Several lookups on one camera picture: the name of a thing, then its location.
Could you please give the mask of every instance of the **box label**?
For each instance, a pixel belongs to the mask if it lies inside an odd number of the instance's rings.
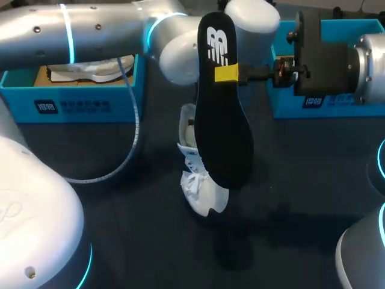
[[[325,98],[314,98],[306,96],[302,108],[321,108]]]
[[[55,102],[51,99],[42,99],[34,101],[36,109],[40,114],[57,114],[58,109]]]
[[[95,100],[95,101],[61,101],[61,110],[64,114],[71,113],[110,113],[111,106],[109,101]]]
[[[331,95],[327,101],[327,107],[351,107],[358,105],[354,101],[353,95]]]

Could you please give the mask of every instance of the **white shoe in box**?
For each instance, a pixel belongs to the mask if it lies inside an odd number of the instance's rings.
[[[120,57],[125,73],[130,72],[135,63],[133,55]],[[96,83],[110,82],[122,76],[116,58],[95,62],[50,65],[48,75],[52,82],[90,80]]]

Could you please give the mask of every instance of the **shoe tongue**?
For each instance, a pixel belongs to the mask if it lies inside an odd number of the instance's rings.
[[[183,155],[192,161],[196,166],[203,166],[202,159],[198,153],[198,149],[190,148],[188,146],[181,146],[180,144],[178,144],[178,148],[180,152],[183,153]]]

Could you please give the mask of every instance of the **white sneaker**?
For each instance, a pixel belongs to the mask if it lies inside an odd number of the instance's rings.
[[[217,185],[202,163],[194,134],[195,110],[194,104],[185,104],[180,111],[177,145],[186,157],[185,164],[189,169],[189,172],[183,172],[180,185],[192,209],[207,217],[210,209],[223,212],[229,200],[229,190]]]
[[[133,55],[120,57],[125,72],[128,73],[135,63]],[[69,82],[81,79],[102,83],[113,81],[122,76],[116,58],[95,62],[48,66],[52,82]]]

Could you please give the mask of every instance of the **yellow clamp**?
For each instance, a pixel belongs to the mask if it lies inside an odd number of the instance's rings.
[[[215,82],[239,81],[238,63],[228,66],[218,66],[215,68]]]

